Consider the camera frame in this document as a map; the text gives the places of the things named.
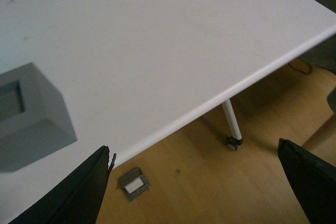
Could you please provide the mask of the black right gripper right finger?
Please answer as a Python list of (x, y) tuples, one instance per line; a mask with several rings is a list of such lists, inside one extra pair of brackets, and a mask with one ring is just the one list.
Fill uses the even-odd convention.
[(335, 223), (335, 166), (282, 138), (278, 158), (309, 222)]

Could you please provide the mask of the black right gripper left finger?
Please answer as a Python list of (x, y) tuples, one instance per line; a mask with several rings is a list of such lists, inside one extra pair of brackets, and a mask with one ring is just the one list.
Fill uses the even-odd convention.
[(11, 223), (96, 223), (116, 154), (102, 146)]

